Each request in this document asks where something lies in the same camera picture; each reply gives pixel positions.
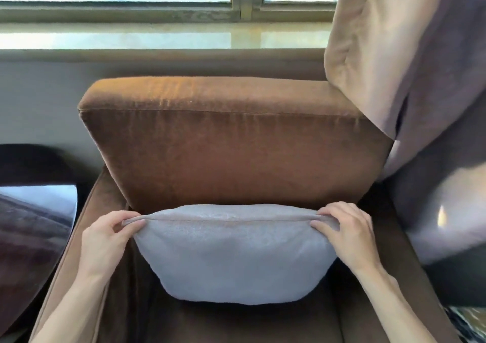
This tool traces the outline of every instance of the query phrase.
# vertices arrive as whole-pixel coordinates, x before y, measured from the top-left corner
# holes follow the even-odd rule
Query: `sofa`
[[[326,81],[130,77],[95,82],[79,104],[106,166],[96,181],[32,337],[75,279],[81,234],[113,210],[359,202],[382,263],[439,343],[459,339],[384,188],[392,139]],[[337,260],[300,301],[242,306],[170,297],[130,241],[79,343],[385,343],[356,278]]]

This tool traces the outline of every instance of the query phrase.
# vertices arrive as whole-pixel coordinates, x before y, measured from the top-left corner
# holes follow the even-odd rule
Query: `forearm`
[[[101,280],[76,279],[32,343],[77,343],[104,287]]]
[[[437,343],[383,269],[357,274],[390,343]]]

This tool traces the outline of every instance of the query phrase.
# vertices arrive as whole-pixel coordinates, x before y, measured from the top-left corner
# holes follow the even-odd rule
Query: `right hand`
[[[311,226],[326,236],[337,256],[356,276],[382,268],[370,215],[354,203],[345,202],[330,203],[317,213],[339,221],[338,231],[319,220],[311,221]]]

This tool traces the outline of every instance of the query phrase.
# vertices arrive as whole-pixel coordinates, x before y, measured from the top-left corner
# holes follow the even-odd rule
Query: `window frame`
[[[335,2],[2,2],[0,23],[332,21]]]

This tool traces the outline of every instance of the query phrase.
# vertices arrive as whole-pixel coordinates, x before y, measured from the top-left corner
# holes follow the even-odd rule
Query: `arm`
[[[359,280],[390,343],[437,343],[410,308],[397,281],[381,265],[371,217],[345,202],[331,203],[318,213],[339,221],[339,231],[321,221],[312,221],[311,226],[328,238]]]
[[[91,312],[122,258],[126,243],[145,225],[145,221],[130,223],[119,232],[115,232],[114,227],[136,216],[140,214],[113,211],[85,229],[76,279],[32,343],[76,343],[79,340]]]

